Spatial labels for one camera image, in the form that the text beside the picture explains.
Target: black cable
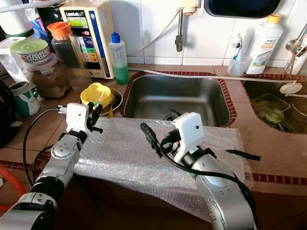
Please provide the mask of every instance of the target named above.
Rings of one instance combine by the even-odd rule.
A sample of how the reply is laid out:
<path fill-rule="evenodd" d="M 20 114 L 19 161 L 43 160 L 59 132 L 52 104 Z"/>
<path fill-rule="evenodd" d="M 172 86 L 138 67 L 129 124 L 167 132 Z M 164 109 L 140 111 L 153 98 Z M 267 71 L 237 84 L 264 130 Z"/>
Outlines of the black cable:
<path fill-rule="evenodd" d="M 257 215 L 256 215 L 256 203 L 255 203 L 255 200 L 254 200 L 254 197 L 251 193 L 251 191 L 249 190 L 249 188 L 244 184 L 242 183 L 237 177 L 233 177 L 233 176 L 230 176 L 230 175 L 227 175 L 227 174 L 224 174 L 224 173 L 220 173 L 220 172 L 209 172 L 209 171 L 199 171 L 199 170 L 194 170 L 194 169 L 188 169 L 186 168 L 185 166 L 181 165 L 181 164 L 178 164 L 177 162 L 175 162 L 173 159 L 171 159 L 165 152 L 164 152 L 164 147 L 163 145 L 166 144 L 166 141 L 165 139 L 162 140 L 161 144 L 160 144 L 160 151 L 161 151 L 161 154 L 168 160 L 168 162 L 170 162 L 172 165 L 184 170 L 184 171 L 187 171 L 189 173 L 192 173 L 192 174 L 197 174 L 197 175 L 202 175 L 202 176 L 215 176 L 215 177 L 221 177 L 221 178 L 224 178 L 224 179 L 227 179 L 227 180 L 230 180 L 230 181 L 233 181 L 235 183 L 237 183 L 237 185 L 239 186 L 244 198 L 246 199 L 248 205 L 250 206 L 251 208 L 251 211 L 253 213 L 253 217 L 254 217 L 254 220 L 255 220 L 255 223 L 256 223 L 256 226 L 258 225 L 258 219 L 257 219 Z"/>
<path fill-rule="evenodd" d="M 44 148 L 43 150 L 41 150 L 35 157 L 34 159 L 34 163 L 33 163 L 33 167 L 32 167 L 32 178 L 33 178 L 33 181 L 35 183 L 36 181 L 36 165 L 37 165 L 37 161 L 38 161 L 38 158 L 40 157 L 40 155 L 42 155 L 46 150 L 52 148 L 53 145 L 49 145 L 47 146 L 46 148 Z"/>
<path fill-rule="evenodd" d="M 28 138 L 28 135 L 29 135 L 29 132 L 32 128 L 32 126 L 38 121 L 39 118 L 41 118 L 43 115 L 45 115 L 46 113 L 48 112 L 51 112 L 51 111 L 54 111 L 54 110 L 59 110 L 59 108 L 52 108 L 52 109 L 47 109 L 46 111 L 42 112 L 40 115 L 38 115 L 34 121 L 31 123 L 31 125 L 29 126 L 29 128 L 27 129 L 26 133 L 25 133 L 25 136 L 24 136 L 24 144 L 23 144 L 23 164 L 24 164 L 24 172 L 25 172 L 25 176 L 27 178 L 27 181 L 30 185 L 30 187 L 32 188 L 33 186 L 33 183 L 31 181 L 31 178 L 30 178 L 30 175 L 29 175 L 29 172 L 28 172 L 28 169 L 27 169 L 27 161 L 26 161 L 26 144 L 27 144 L 27 138 Z"/>

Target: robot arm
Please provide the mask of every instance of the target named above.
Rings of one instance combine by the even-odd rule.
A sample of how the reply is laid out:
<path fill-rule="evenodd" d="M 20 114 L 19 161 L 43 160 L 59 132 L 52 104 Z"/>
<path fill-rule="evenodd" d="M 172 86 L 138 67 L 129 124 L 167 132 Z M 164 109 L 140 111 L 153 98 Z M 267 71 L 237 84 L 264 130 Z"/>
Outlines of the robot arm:
<path fill-rule="evenodd" d="M 248 197 L 241 193 L 242 185 L 245 189 L 248 188 L 216 159 L 210 149 L 202 150 L 199 147 L 204 137 L 201 116 L 197 113 L 185 113 L 173 121 L 173 126 L 175 129 L 161 144 L 145 123 L 141 124 L 141 130 L 160 157 L 163 155 L 173 165 L 195 174 L 196 186 L 206 200 L 213 228 L 256 230 L 256 216 L 247 202 Z M 174 160 L 167 156 L 168 152 L 173 153 Z"/>
<path fill-rule="evenodd" d="M 51 157 L 30 192 L 24 194 L 15 205 L 0 218 L 0 229 L 41 230 L 53 229 L 57 203 L 71 181 L 73 168 L 78 162 L 83 143 L 91 131 L 102 132 L 93 127 L 102 106 L 89 113 L 93 105 L 70 103 L 61 107 L 66 114 L 68 134 L 51 149 Z"/>

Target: sink basin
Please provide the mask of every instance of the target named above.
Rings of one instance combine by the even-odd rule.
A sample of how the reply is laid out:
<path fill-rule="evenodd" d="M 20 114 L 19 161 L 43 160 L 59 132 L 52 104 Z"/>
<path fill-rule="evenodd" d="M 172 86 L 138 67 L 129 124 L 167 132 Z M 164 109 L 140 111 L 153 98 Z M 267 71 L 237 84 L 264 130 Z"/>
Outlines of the sink basin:
<path fill-rule="evenodd" d="M 234 120 L 227 106 L 224 91 L 215 79 L 176 78 L 165 75 L 142 75 L 134 78 L 127 87 L 122 115 L 130 118 L 170 120 L 169 109 L 180 114 L 196 112 L 204 126 L 219 127 Z"/>
<path fill-rule="evenodd" d="M 297 94 L 304 94 L 304 92 L 302 91 L 307 89 L 307 82 L 301 81 L 300 83 L 303 85 L 303 89 Z M 292 96 L 286 97 L 284 94 L 279 92 L 279 89 L 284 85 L 284 83 L 245 81 L 243 82 L 243 84 L 251 101 L 267 93 L 273 94 L 274 96 L 284 100 L 290 105 L 292 104 L 292 101 L 296 98 Z M 292 106 L 291 108 L 284 111 L 283 115 L 283 122 L 281 122 L 283 131 L 287 131 L 290 133 L 306 133 L 306 125 L 304 124 L 304 122 L 299 121 L 299 119 L 297 119 L 297 112 Z"/>

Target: bubble wrap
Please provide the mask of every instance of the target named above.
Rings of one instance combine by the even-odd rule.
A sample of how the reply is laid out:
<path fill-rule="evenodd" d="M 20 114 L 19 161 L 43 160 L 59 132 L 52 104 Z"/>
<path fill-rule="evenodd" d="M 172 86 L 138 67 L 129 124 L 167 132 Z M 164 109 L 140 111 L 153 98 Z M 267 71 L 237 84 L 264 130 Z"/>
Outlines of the bubble wrap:
<path fill-rule="evenodd" d="M 191 174 L 158 157 L 140 129 L 142 122 L 152 128 L 160 141 L 173 130 L 170 121 L 101 117 L 95 126 L 104 131 L 102 134 L 93 132 L 87 139 L 74 172 L 155 196 L 210 221 L 207 205 Z M 204 133 L 201 147 L 211 148 L 217 159 L 244 182 L 245 172 L 250 172 L 245 159 L 224 151 L 243 150 L 239 131 L 204 126 Z"/>

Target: yellow bowl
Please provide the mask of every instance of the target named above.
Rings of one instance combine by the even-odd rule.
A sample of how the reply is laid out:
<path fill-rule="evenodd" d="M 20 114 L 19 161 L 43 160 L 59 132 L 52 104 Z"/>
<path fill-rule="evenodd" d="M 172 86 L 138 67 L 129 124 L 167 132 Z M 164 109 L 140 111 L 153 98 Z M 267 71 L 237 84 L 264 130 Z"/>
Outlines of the yellow bowl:
<path fill-rule="evenodd" d="M 80 98 L 83 104 L 89 104 L 93 102 L 96 105 L 99 102 L 99 98 L 103 93 L 101 104 L 102 107 L 107 107 L 112 99 L 111 90 L 98 82 L 90 84 L 85 90 L 82 91 Z"/>

